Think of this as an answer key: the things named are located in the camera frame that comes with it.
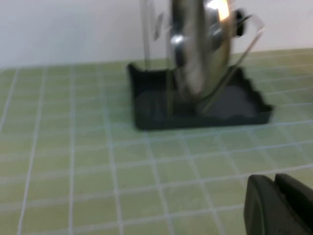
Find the grout line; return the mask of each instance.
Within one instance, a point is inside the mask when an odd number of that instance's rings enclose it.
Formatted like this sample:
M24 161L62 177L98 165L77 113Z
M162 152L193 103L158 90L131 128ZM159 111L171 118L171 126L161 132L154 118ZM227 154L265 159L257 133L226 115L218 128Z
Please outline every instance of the grout line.
M219 143L220 148L222 149L223 152L225 152L225 156L227 158L228 163L230 164L230 167L232 168L232 170L234 171L235 175L242 175L242 173L240 172L239 168L237 167L235 161L233 160L231 153L227 150L226 144L224 143L223 139L221 138L221 134L216 136L216 140ZM246 183L244 178L240 179L240 184L243 187L243 189L246 189Z
M26 201L27 201L27 194L28 194L29 183L30 183L30 178L31 178L31 170L33 167L35 150L36 150L37 139L38 139L39 125L41 121L42 108L44 105L45 82L46 82L46 69L44 69L43 75L42 75L42 83L40 87L40 96L38 100L37 115L36 115L35 129L34 129L34 136L33 136L33 144L32 144L32 148L30 152L29 166L28 166L28 172L26 176L26 185L25 185L25 191L24 191L23 202L22 202L22 211L21 211L21 215L19 219L17 235L21 235L22 233L22 222L23 222L23 217L24 217L24 213L26 209Z
M274 123L274 124L269 124L269 125L263 125L263 126L253 126L249 127L249 131L253 130L259 130L263 128L268 128L268 127L274 127L274 126L281 126L281 125L295 125L295 124L302 124L302 123L312 123L313 120L307 120L307 121L298 121L298 122L285 122L285 123ZM186 138L198 138L198 137L208 137L208 136L214 136L217 134L223 134L223 133L233 133L233 132L238 132L242 131L243 129L229 129L229 130L224 130L224 131L217 131L211 132L211 133L203 133L203 134L185 134ZM163 138L152 138L153 142L163 142L163 141L170 141L170 140L177 140L177 137L163 137ZM298 142L299 144L303 143L311 143L313 141L300 141ZM128 145L133 145L133 144L141 144L144 143L143 141L123 141L120 143L113 144L113 146L128 146ZM270 148L276 148L276 147L282 147L282 146L289 146L289 145L295 145L296 142L293 143L284 143L284 144L277 144L277 145L269 145L269 146L258 146L254 148L249 148L249 149L241 149L241 150L233 150L231 152L246 152L246 151L251 151L254 149L270 149ZM89 151L89 150L101 150L101 149L106 149L108 147L101 146L101 145L95 145L95 146L77 146L76 151ZM54 153L58 154L64 154L66 153L68 148L56 148L56 149L51 149L51 151L54 151ZM7 161L15 161L15 160L23 160L26 159L27 152L20 152L20 153L15 153L15 154L0 154L0 162L7 162ZM54 155L50 154L42 154L41 158L47 158L47 157L53 157Z
M183 218L183 217L195 216L198 214L212 213L213 211L223 212L223 211L238 210L238 209L242 209L243 207L244 207L243 204L237 204L237 205L233 205L233 206L201 209L201 210L197 210L197 211L183 211L183 212L177 212L177 213L170 214L170 217L171 218ZM164 215L156 215L156 216L146 217L146 218L125 220L124 224L126 226L140 225L140 224L144 224L144 223L160 221L163 219L166 219L166 217ZM114 229L114 228L118 228L117 222L108 222L105 224L94 224L94 225L90 224L90 225L86 225L86 226L77 227L74 229L74 231L75 231L75 234L80 234L80 233L90 233L90 232L101 231L101 230L109 230L109 229ZM61 230L55 230L55 231L46 231L44 234L43 233L27 233L24 235L59 235L61 233L66 233L66 230L61 229Z
M169 210L168 203L167 203L167 200L166 200L165 195L164 195L164 191L161 187L161 179L160 179L160 176L159 176L159 173L157 170L156 160L155 160L153 151L151 149L151 144L150 144L150 140L149 140L149 136L148 136L147 132L144 133L144 139L146 141L146 144L147 144L148 150L149 150L148 156L149 156L149 159L152 163L152 170L153 170L153 175L154 175L155 182L156 182L156 188L157 188L157 190L159 192L159 196L161 198L162 207L164 210L164 215L167 218L168 231L169 231L170 235L175 235L174 225L173 225L173 222L169 216L170 210Z
M14 78L13 78L13 81L12 81L12 84L11 84L11 87L9 90L9 94L8 94L6 102L5 102L4 110L3 110L3 113L2 113L2 116L0 119L0 133L2 132L3 124L6 120L6 115L7 115L10 103L11 103L11 99L12 99L15 85L16 85L18 77L19 77L19 72L20 71L18 69L15 71Z
M285 105L279 105L279 107L296 107L296 106L305 106L305 105L313 105L313 103L298 103L298 104L285 104ZM275 122L275 123L268 123L264 125L255 125L255 126L250 126L250 129L257 130L257 129L263 129L267 127L273 127L273 126L279 126L279 125L293 125L293 124L301 124L301 123L311 123L313 122L313 119L309 120L303 120L303 121L294 121L294 122ZM131 123L116 123L116 124L111 124L113 127L131 127ZM96 131L99 129L107 129L106 126L94 126L94 127L84 127L81 128L80 130L76 130L76 132L91 132L91 131ZM211 132L211 133L203 133L203 134L186 134L187 137L192 138L192 137L201 137L201 136L211 136L211 135L216 135L218 133L230 133L230 132L236 132L240 131L241 129L235 129L235 130L221 130L220 132ZM60 131L55 131L55 132L43 132L40 135L41 136L57 136L57 135L62 135L66 133L67 130L60 129ZM19 134L12 134L12 135L5 135L7 139L13 138L13 139L23 139L23 138L29 138L31 136L31 133L19 133ZM165 137L165 138L152 138L153 141L163 141L163 140L171 140L171 139L176 139L176 138L171 138L171 137ZM117 141L117 143L114 144L114 146L121 146L121 145L128 145L128 144L136 144L136 143L143 143L143 141Z
M206 200L209 208L215 208L211 194L210 194L209 190L206 188L206 186L204 185L204 182L203 182L201 175L199 173L199 169L198 169L198 167L194 161L194 158L192 158L192 156L191 156L190 149L188 148L188 144L186 142L186 139L184 138L184 135L181 132L179 132L179 139L180 139L181 147L183 148L184 153L188 157L188 164L189 164L190 168L192 169L193 173L195 174L195 176L197 178L196 182L200 185L201 191L205 197L205 200ZM216 224L216 227L219 231L219 234L220 235L226 235L225 228L224 228L222 221L221 221L219 215L217 214L216 210L212 210L212 216L213 216L214 222Z
M101 80L101 75L98 73L99 67L96 66L96 76L97 76L97 82L100 89L100 98L101 103L103 106L103 122L104 126L106 128L106 135L107 135L107 147L109 149L109 155L110 155L110 166L112 170L112 180L114 185L114 194L115 194L115 206L116 206L116 214L117 214L117 222L118 222L118 229L120 235L124 235L124 226L123 226L123 214L122 214L122 208L120 204L120 197L118 194L118 179L116 174L116 165L115 165L115 156L114 156L114 149L113 149L113 143L112 143L112 132L111 132L111 124L110 124L110 117L109 113L106 111L105 107L108 106L107 98L105 95L105 85Z
M252 132L252 130L250 129L246 129L250 139L254 142L254 144L256 146L262 146L262 143L260 141L260 139L256 136L256 134L254 134ZM261 154L263 155L265 161L267 163L269 163L271 166L272 166L272 169L278 169L279 167L277 166L276 162L274 161L274 159L268 154L268 152L266 151L266 149L262 149L262 150L259 150L261 152Z
M272 170L254 172L253 174L267 175L267 174L276 174L276 173L282 173L282 172L292 172L292 171L303 170L303 169L312 170L313 164L306 164L306 165L281 168L281 169L272 169ZM227 180L234 180L234 179L240 180L242 178L247 178L250 175L251 173L245 173L241 175L226 175L226 176L219 176L219 177L201 178L201 180L196 179L196 180L190 180L190 181L184 181L184 182L171 182L171 183L160 184L160 187L162 189L165 189L165 188L174 188L174 187L181 187L181 186L187 186L187 185L193 185L193 184L205 184L208 182L219 182L219 181L227 181ZM157 189L156 185L139 187L139 188L122 189L117 192L117 195L142 193L142 192L152 191L155 189ZM108 197L112 197L113 195L116 195L115 191L90 193L90 194L76 195L73 197L73 200L74 201L87 201L90 199L108 198ZM67 203L67 202L68 202L68 197L39 199L39 200L28 202L27 208L42 207L42 206L45 206L46 204L58 205L58 204ZM17 209L17 207L21 208L20 205L22 205L22 202L0 204L0 212L1 211L14 211Z
M73 235L73 206L74 206L74 176L75 176L75 85L76 85L76 77L74 68L70 68L70 119L69 119L69 138L70 138L70 146L69 146L69 205L68 205L68 234Z

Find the black tray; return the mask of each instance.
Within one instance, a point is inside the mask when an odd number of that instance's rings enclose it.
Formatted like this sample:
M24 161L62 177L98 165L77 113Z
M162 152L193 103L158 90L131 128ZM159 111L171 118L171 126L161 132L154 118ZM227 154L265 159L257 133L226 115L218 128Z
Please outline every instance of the black tray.
M167 115L167 70L142 71L134 64L127 66L131 81L134 123L140 130L166 130L216 126L258 125L269 122L273 106L266 104L238 68L229 84L205 115L182 102L174 82L174 105Z

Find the green tile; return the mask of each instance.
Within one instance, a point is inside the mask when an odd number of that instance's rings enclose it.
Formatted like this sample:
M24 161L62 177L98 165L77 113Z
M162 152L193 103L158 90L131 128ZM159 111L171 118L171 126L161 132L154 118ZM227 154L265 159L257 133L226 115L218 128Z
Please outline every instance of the green tile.
M0 154L28 153L31 150L32 138L9 139L0 137Z
M303 153L293 145L269 148L266 151L279 168L295 167L307 164L304 160Z
M120 189L139 188L154 185L156 183L151 165L120 168L117 169L116 175Z
M144 134L136 130L133 126L111 126L113 142L119 141L143 141Z
M94 99L99 99L100 98L100 90L98 85L96 84L91 84L88 86L79 86L76 87L75 89L75 96L76 98L90 98L93 97Z
M262 81L264 79L268 79L268 77L266 77L264 73L264 70L246 69L246 76L255 81Z
M210 154L221 152L218 140L215 136L186 138L186 142L191 154Z
M262 70L262 76L264 79L277 79L286 77L286 69L270 69Z
M282 55L274 58L274 62L276 66L294 66L295 60L292 59L289 55Z
M177 137L179 131L152 131L147 133L149 138L166 138L166 137Z
M277 91L270 82L260 81L255 83L256 89L260 90L263 93L275 92Z
M272 170L261 150L232 153L231 157L242 174Z
M9 90L5 90L5 91L1 92L0 93L0 101L5 104L6 100L8 98L8 95L9 95Z
M228 151L255 147L246 131L221 134L221 140Z
M110 123L133 122L133 111L131 109L109 112Z
M1 90L9 91L12 85L13 78L12 77L2 77L0 73L0 86Z
M303 69L302 65L288 68L288 76L299 77L299 76L306 76L306 75L311 75L311 74L308 74L306 70Z
M37 114L37 105L23 106L23 105L10 105L7 111L7 119L23 117L23 116L35 116Z
M33 136L35 130L35 119L32 122L6 121L2 127L3 134L29 134Z
M195 159L201 178L220 177L234 175L231 165L225 155L215 155L206 158Z
M290 90L300 88L299 83L295 81L294 79L272 81L271 85L276 91L280 91L280 92L285 92L285 91L290 91Z
M69 147L69 134L60 135L39 135L36 144L36 150L51 152L54 148Z
M245 202L246 192L239 180L206 183L215 207L233 206Z
M35 157L32 172L49 172L69 169L69 154L55 154L49 157Z
M255 65L257 65L259 68L268 68L268 67L272 67L272 61L270 58L257 58L254 59L253 62L255 63Z
M76 75L96 73L95 64L78 64L74 67Z
M0 162L0 177L21 176L28 172L29 158Z
M161 199L157 190L127 193L120 196L123 220L163 215Z
M312 103L312 89L288 92L287 96L294 103Z
M307 75L312 75L313 72L313 68L312 65L301 65L301 70L307 74Z
M253 130L253 133L259 139L262 146L271 146L288 143L288 140L285 138L285 136L278 127L273 126L262 127Z
M42 109L43 116L50 116L50 115L58 115L58 114L69 114L70 112L70 104L67 102L62 103L44 103Z
M246 234L243 209L220 211L218 215L221 218L226 235Z
M90 167L110 163L108 149L75 151L75 167Z
M75 105L75 112L77 114L86 114L89 112L102 111L104 108L99 98L77 101Z
M104 74L102 75L101 80L104 82L104 85L107 86L126 82L128 78L125 74Z
M0 212L0 226L2 234L13 235L18 232L21 210Z
M27 201L47 198L68 197L69 177L56 179L31 179L28 188Z
M19 71L19 79L23 77L42 77L43 68L26 68Z
M113 190L114 186L110 170L75 174L74 193L76 195L110 192Z
M156 165L161 183L195 180L196 176L187 160Z
M22 201L25 191L25 181L21 182L7 182L6 184L0 184L0 203L21 203L22 207Z
M74 202L74 227L103 224L115 222L116 220L117 216L114 197Z
M68 204L26 208L25 210L22 224L23 233L43 233L67 228Z
M67 118L56 118L56 119L42 119L40 121L39 130L41 132L50 132L50 131L69 131L69 117Z
M19 79L17 81L17 83L15 84L15 90L16 91L27 91L27 90L37 90L39 91L40 90L40 87L41 87L41 79L38 79L38 80L32 80L32 81L27 81L26 79L23 80L23 79Z
M49 91L50 89L69 89L70 80L69 76L64 77L48 77L45 82L45 89Z
M286 95L283 93L266 94L265 99L267 103L271 105L285 105L292 103L287 100Z
M168 225L165 220L148 222L144 224L134 224L124 227L125 235L170 235Z
M186 157L184 150L177 140L150 142L152 154L155 158Z
M173 224L176 234L191 235L195 231L197 231L198 235L220 234L213 216L208 213L174 218Z
M107 105L109 109L115 108L130 108L132 103L127 95L111 96L107 99Z
M313 128L307 123L286 125L284 128L296 142L313 140Z
M312 155L312 153L313 153L313 142L300 144L300 146L303 148L306 155L311 159L311 161L313 161L313 155Z
M313 105L297 105L296 111L299 112L305 119L312 120L313 119L312 107Z
M54 91L46 91L45 92L45 101L52 101L52 102L58 102L58 101L64 101L68 102L70 96L69 89L66 90L54 90Z
M146 144L115 146L114 156L117 163L139 162L149 159L149 149Z
M15 75L16 69L5 69L0 73L0 78L7 77L13 78Z
M275 110L275 122L298 122L306 118L301 115L295 108L290 106L277 107Z
M66 76L69 75L70 67L69 66L54 66L47 68L48 76Z
M39 90L36 92L20 92L14 91L12 94L11 102L13 103L15 100L18 101L29 101L29 102L38 102L39 99Z
M106 230L98 230L98 231L91 231L86 233L74 233L79 235L119 235L118 229L106 229Z
M289 171L287 174L305 184L306 186L313 188L313 171L311 168Z
M78 132L75 135L75 145L76 146L93 146L93 145L102 145L106 146L107 136L106 130L92 130Z
M128 83L106 86L104 91L107 96L124 94L129 95L129 98L131 98L131 88Z
M299 64L311 64L313 62L313 55L312 54L302 54L302 55L301 54L295 54L292 57Z
M170 213L208 208L208 203L198 184L166 188L164 194Z
M121 62L109 62L99 65L99 70L103 73L118 73L124 70Z
M214 127L210 127L210 128L191 128L191 129L184 129L184 130L180 130L180 132L184 135L185 138L188 138L188 136L192 136L195 134L209 134L209 133L213 133L216 131L216 128Z
M100 127L104 126L103 113L93 113L87 115L75 116L76 129L84 127Z
M77 76L75 78L75 84L77 86L91 86L97 89L97 76L95 74Z
M152 69L166 69L167 62L166 59L154 59L151 61L151 68Z

